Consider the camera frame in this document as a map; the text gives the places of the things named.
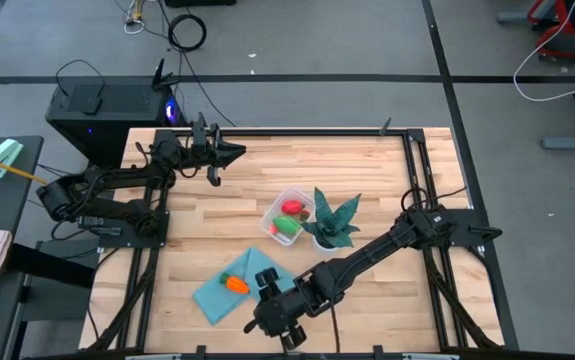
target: blue towel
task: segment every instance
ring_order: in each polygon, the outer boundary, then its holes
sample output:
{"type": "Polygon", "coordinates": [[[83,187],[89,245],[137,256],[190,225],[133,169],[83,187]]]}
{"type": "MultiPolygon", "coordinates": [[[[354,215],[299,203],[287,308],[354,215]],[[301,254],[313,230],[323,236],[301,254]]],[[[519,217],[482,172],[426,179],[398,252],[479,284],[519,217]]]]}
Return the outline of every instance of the blue towel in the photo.
{"type": "Polygon", "coordinates": [[[256,283],[256,274],[273,267],[278,273],[276,284],[280,290],[287,290],[294,286],[294,276],[272,259],[256,248],[249,248],[229,264],[225,269],[216,274],[203,286],[198,288],[193,298],[196,304],[203,311],[211,325],[216,325],[220,320],[242,304],[248,297],[252,297],[256,302],[260,301],[258,290],[260,287],[256,283]],[[249,294],[237,294],[228,290],[220,283],[220,276],[223,273],[238,276],[249,285],[249,294]]]}

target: wooden table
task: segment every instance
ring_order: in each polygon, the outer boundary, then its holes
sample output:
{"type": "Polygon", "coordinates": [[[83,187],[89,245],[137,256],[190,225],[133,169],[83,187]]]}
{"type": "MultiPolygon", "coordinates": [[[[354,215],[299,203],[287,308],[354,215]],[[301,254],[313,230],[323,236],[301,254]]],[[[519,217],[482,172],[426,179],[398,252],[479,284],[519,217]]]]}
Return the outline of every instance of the wooden table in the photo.
{"type": "MultiPolygon", "coordinates": [[[[437,193],[463,187],[450,129],[424,131],[437,193]]],[[[154,134],[154,129],[132,129],[123,167],[144,165],[134,143],[148,145],[154,134]]],[[[193,353],[197,345],[206,345],[210,353],[280,352],[280,342],[265,337],[260,330],[243,333],[243,326],[252,319],[256,305],[253,300],[210,326],[191,299],[192,293],[251,246],[294,275],[325,260],[313,251],[306,233],[286,248],[260,229],[265,210],[289,187],[313,195],[317,186],[327,194],[332,207],[362,193],[352,222],[362,229],[352,234],[356,248],[391,227],[401,211],[400,197],[410,187],[400,137],[230,135],[226,140],[246,145],[247,153],[220,172],[220,187],[212,187],[203,170],[193,179],[179,177],[170,191],[169,241],[159,257],[146,352],[193,353]]],[[[418,152],[414,157],[420,159],[418,152]]],[[[128,201],[140,196],[142,190],[130,189],[117,191],[115,198],[128,201]]],[[[466,192],[441,201],[447,208],[469,205],[466,192]]],[[[353,250],[342,249],[336,256],[353,250]]],[[[450,251],[463,305],[491,339],[502,343],[484,266],[462,248],[450,251]]],[[[96,275],[91,311],[100,331],[123,303],[131,258],[132,250],[120,250],[96,275]]],[[[443,308],[450,343],[455,345],[453,321],[446,304],[443,308]]],[[[138,309],[140,306],[134,310],[128,344],[134,343],[138,309]]],[[[438,350],[427,277],[422,255],[416,250],[401,250],[359,276],[338,304],[337,313],[343,352],[371,352],[377,344],[383,345],[386,352],[438,350]]],[[[300,323],[308,340],[299,350],[334,351],[329,314],[314,319],[302,317],[300,323]]],[[[87,320],[80,346],[93,340],[87,320]]]]}

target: potted plant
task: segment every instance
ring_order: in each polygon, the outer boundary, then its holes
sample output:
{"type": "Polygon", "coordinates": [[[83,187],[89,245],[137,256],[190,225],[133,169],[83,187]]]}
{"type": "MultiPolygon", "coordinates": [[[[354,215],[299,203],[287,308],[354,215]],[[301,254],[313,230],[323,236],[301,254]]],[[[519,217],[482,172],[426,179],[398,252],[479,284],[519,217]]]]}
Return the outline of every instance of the potted plant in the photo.
{"type": "Polygon", "coordinates": [[[349,222],[356,214],[360,195],[347,200],[332,212],[323,192],[315,188],[316,221],[302,223],[303,230],[313,235],[315,247],[325,252],[332,252],[341,247],[354,246],[349,234],[360,229],[349,225],[349,222]]]}

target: orange carrot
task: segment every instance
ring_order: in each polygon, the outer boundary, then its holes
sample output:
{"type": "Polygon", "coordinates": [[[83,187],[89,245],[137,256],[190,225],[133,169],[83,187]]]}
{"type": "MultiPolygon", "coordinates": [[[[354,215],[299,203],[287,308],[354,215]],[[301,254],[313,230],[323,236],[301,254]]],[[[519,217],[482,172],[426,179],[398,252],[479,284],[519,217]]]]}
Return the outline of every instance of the orange carrot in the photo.
{"type": "Polygon", "coordinates": [[[249,294],[249,286],[239,277],[223,273],[220,276],[220,283],[235,293],[249,294]]]}

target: floor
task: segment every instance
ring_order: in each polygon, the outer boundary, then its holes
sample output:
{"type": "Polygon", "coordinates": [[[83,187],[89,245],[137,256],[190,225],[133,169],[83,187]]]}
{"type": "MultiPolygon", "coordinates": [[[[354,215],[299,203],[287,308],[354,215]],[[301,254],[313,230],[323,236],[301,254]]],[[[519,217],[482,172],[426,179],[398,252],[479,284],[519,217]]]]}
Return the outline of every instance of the floor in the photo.
{"type": "MultiPolygon", "coordinates": [[[[495,22],[497,12],[528,5],[239,0],[192,9],[208,37],[189,58],[196,73],[209,75],[204,87],[214,103],[238,125],[379,126],[391,117],[392,126],[451,126],[461,150],[464,129],[490,222],[505,233],[496,248],[519,345],[575,353],[575,151],[539,146],[544,136],[575,136],[575,101],[521,98],[511,75],[536,35],[495,22]],[[434,28],[426,17],[432,12],[434,28]],[[444,62],[437,61],[440,49],[444,62]],[[263,77],[269,74],[276,76],[263,77]]],[[[154,2],[145,4],[144,17],[148,29],[161,31],[154,2]]],[[[198,36],[191,25],[181,31],[187,43],[198,36]]],[[[42,164],[82,169],[86,160],[44,121],[56,70],[82,58],[105,76],[147,76],[164,57],[175,71],[178,55],[168,48],[148,33],[126,35],[111,0],[0,0],[0,136],[42,135],[42,164]]],[[[80,64],[63,72],[92,74],[80,64]]],[[[575,66],[564,62],[530,61],[521,75],[548,83],[524,85],[531,96],[575,88],[575,66]]],[[[196,84],[180,89],[186,113],[225,124],[196,84]]],[[[47,239],[52,225],[28,204],[17,236],[31,245],[47,239]]],[[[32,326],[23,354],[71,352],[81,326],[32,326]]]]}

